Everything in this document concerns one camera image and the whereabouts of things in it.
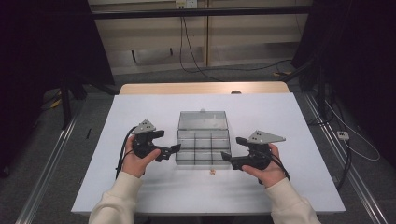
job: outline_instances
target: plastic compartment box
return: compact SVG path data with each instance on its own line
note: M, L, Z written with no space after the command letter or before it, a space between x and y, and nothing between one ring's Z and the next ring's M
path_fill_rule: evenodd
M224 111L180 112L177 143L181 144L176 154L177 165L230 165L220 153L231 154Z

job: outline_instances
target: cream sweater sleeve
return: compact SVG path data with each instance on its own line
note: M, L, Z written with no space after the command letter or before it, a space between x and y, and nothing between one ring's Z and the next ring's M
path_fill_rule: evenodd
M295 191L287 178L265 192L272 201L271 216L275 224L320 223L309 201Z
M134 223L136 197L141 185L139 178L120 172L113 187L93 208L89 223Z

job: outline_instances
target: white tabletop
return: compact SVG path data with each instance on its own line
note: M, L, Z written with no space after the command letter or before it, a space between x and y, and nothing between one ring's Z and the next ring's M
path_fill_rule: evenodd
M245 156L247 147L235 137L248 138L260 130L286 137L276 143L291 184L317 213L345 211L317 145L292 93L119 95L107 117L72 212L88 215L115 180L115 167L125 134L144 119L165 136L157 146L177 142L180 111L225 111L233 156ZM271 204L255 177L235 171L185 169L169 161L152 162L142 176L136 213L151 216L268 214Z

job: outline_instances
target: hand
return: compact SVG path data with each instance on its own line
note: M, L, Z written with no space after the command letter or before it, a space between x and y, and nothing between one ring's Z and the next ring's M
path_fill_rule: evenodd
M122 171L133 175L137 178L140 178L145 171L147 165L154 161L160 154L161 151L159 149L155 149L151 151L145 158L141 159L134 154L134 152L130 152L132 149L132 142L134 141L134 136L128 138L125 144L125 158L122 165Z
M277 146L271 143L268 145L271 148L272 153L279 158L279 151L277 149ZM251 167L249 165L242 166L242 170L250 175L259 178L266 188L272 187L274 184L276 184L277 182L281 181L286 177L282 169L278 165L276 165L273 161L271 161L268 167L262 171L254 167Z

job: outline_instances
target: black cable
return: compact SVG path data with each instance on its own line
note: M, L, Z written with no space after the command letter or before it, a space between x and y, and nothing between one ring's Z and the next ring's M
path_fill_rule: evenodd
M294 0L294 5L297 6L297 0ZM301 33L300 23L298 22L297 14L294 14L294 17L296 18L298 31L300 32L300 38L301 38L303 36L303 34Z
M352 150L348 147L348 143L346 142L346 164L344 165L344 172L341 176L340 182L338 182L337 190L340 191L341 187L343 187L345 180L347 179L347 173L349 172L350 166L352 165Z
M337 108L338 108L338 111L339 111L340 114L341 114L341 119L344 120L343 112L341 111L341 107L340 107L340 105L337 103L337 100L336 100L335 91L333 90L333 87L332 87L331 85L329 85L329 87L330 87L330 88L329 88L329 91L330 91L331 93L329 94L329 103L328 103L328 105L330 105L330 108L331 108L331 109L334 109L333 105L336 105ZM341 127L340 121L339 121L338 119L336 119L335 121L337 121L339 130L340 130L340 131L343 131L343 128Z
M344 114L343 114L343 111L342 111L342 109L341 109L341 106L340 106L336 101L334 101L334 103L335 103L335 105L336 105L337 108L338 108L338 112L340 112L341 121L344 122L344 124L343 124L343 125L344 125L344 131L347 131L347 126L345 125Z
M191 56L192 56L192 58L193 58L193 60L194 60L194 63L195 63L196 68L198 69L198 70L195 70L195 71L191 71L191 70L187 70L187 69L183 66L183 63L182 63L182 61L181 61L181 49L182 49L182 47L183 47L183 31L182 31L183 27L181 27L181 41L180 41L180 51L179 51L179 52L180 52L180 53L179 53L179 62L180 62L180 65L181 65L182 69L183 69L184 71L188 72L188 73L202 73L202 72L205 72L205 71L220 71L220 70L222 70L222 71L244 71L244 72L250 72L250 71L257 71L257 70L266 69L266 68L273 67L273 66L275 66L276 69L277 69L277 71L279 71L279 69L277 68L277 66L278 66L280 63L291 62L291 59L286 59L286 60L281 60L281 61L276 62L276 63L272 63L272 64L270 64L270 65L266 65L266 66L263 66L263 67L257 67L257 68L205 68L205 69L200 68L200 67L197 65L197 62L195 61L195 57L194 57L194 55L193 55L193 53L192 53L191 43L190 43L188 31L187 31L187 25L186 25L185 18L183 17L181 20L182 20L181 23L184 22L185 33L186 33L186 37L187 37L187 40L188 40L188 43L189 43L189 48L190 48Z
M254 153L260 154L261 156L263 156L264 158L268 158L267 155L263 152L260 152L258 150L252 150ZM290 175L289 172L286 170L285 166L283 166L282 161L280 160L279 157L277 157L276 155L274 155L273 153L271 153L271 158L268 158L271 161L273 161L277 166L279 166L279 168L283 171L283 173L285 174L285 177L288 178L288 180L290 181Z
M326 117L328 117L327 113L329 111L331 112L331 114L330 114L331 117L329 119L323 120L322 122L314 122L315 120L318 120L320 118L320 116L317 116L317 117L315 117L313 119L306 120L306 124L308 126L328 124L330 121L332 121L334 119L334 114L329 108L327 108L327 110L326 110Z
M120 173L120 171L121 171L122 164L123 164L123 161L124 161L124 159L125 159L125 156L132 152L132 150L131 150L131 151L125 153L125 155L124 155L124 149L125 149L126 142L128 141L129 135L131 134L131 132L134 131L135 128L136 128L136 127L133 127L133 128L126 134L125 139L124 139L124 141L123 141L123 143L122 143L122 148L121 148L121 153L120 153L120 158L119 158L119 164L117 165L117 168L116 168L116 171L117 171L117 172L116 172L116 179L117 179L117 177L119 177L119 173Z
M220 80L220 79L218 79L218 78L208 76L208 75L205 74L204 71L202 71L201 68L198 66L197 62L195 61L194 54L192 53L191 43L190 43L189 35L188 35L188 32L187 32L186 19L185 19L184 17L181 17L181 18L180 18L180 21L181 21L181 44L180 44L179 59L180 59L180 64L181 64L181 67L183 68L183 70L184 70L184 71L187 71L187 70L184 68L183 63L181 62L181 49L183 48L183 22L184 22L184 29L185 29L185 32L186 32L186 37L187 37L187 41L188 41L188 43L189 43L190 53L191 53L192 59L194 60L195 67L198 69L198 71L199 71L204 77L208 77L208 78L213 79L213 80L216 80L216 81L224 82L223 80Z

